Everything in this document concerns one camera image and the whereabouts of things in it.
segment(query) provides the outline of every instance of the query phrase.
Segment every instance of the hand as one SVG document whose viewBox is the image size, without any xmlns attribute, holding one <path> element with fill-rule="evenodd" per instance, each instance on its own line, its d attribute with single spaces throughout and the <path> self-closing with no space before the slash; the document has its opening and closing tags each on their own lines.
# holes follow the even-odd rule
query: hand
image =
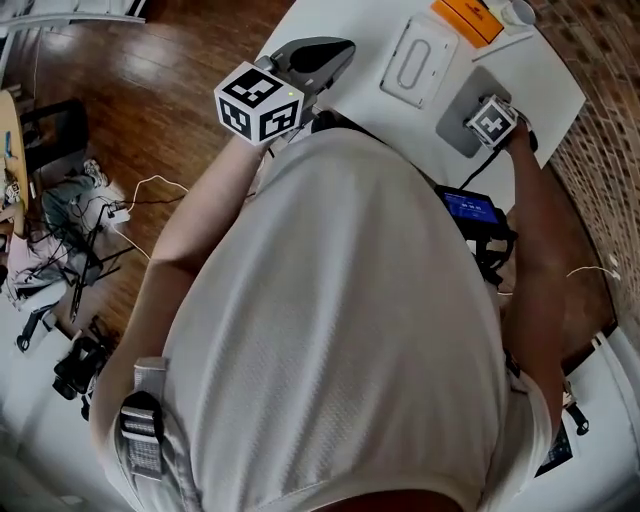
<svg viewBox="0 0 640 512">
<path fill-rule="evenodd" d="M 529 129 L 527 124 L 522 120 L 518 120 L 518 124 L 515 129 L 509 135 L 509 142 L 507 143 L 507 151 L 513 154 L 513 150 L 525 146 L 530 148 L 529 142 Z"/>
</svg>

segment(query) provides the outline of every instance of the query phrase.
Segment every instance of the cup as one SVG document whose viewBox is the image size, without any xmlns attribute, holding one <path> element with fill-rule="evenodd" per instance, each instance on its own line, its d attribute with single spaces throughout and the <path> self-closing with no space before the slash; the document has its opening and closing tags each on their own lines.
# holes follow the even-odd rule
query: cup
<svg viewBox="0 0 640 512">
<path fill-rule="evenodd" d="M 536 13 L 525 0 L 512 0 L 500 11 L 503 21 L 509 25 L 529 27 L 536 22 Z"/>
</svg>

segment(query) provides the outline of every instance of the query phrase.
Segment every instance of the brick wall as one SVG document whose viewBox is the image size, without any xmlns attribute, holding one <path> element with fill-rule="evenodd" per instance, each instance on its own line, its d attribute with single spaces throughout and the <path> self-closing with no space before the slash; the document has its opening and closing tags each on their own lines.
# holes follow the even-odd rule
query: brick wall
<svg viewBox="0 0 640 512">
<path fill-rule="evenodd" d="M 640 350 L 640 0 L 530 2 L 587 97 L 551 163 L 604 266 L 620 262 L 611 292 Z"/>
</svg>

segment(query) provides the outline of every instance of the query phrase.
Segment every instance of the white box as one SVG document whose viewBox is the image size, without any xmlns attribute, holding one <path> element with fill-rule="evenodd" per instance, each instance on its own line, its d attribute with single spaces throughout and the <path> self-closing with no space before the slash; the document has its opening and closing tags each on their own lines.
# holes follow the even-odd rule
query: white box
<svg viewBox="0 0 640 512">
<path fill-rule="evenodd" d="M 249 62 L 214 91 L 220 122 L 254 146 L 300 124 L 304 93 Z"/>
</svg>

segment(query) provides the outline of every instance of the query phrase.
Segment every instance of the white t-shirt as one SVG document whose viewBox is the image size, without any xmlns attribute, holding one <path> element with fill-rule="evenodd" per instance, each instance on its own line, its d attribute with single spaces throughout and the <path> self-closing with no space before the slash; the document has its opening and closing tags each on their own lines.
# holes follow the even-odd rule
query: white t-shirt
<svg viewBox="0 0 640 512">
<path fill-rule="evenodd" d="M 164 356 L 165 406 L 207 511 L 399 489 L 492 510 L 551 443 L 539 388 L 524 374 L 510 384 L 494 302 L 455 223 L 415 168 L 354 131 L 278 155 Z M 140 508 L 111 450 L 109 478 Z"/>
</svg>

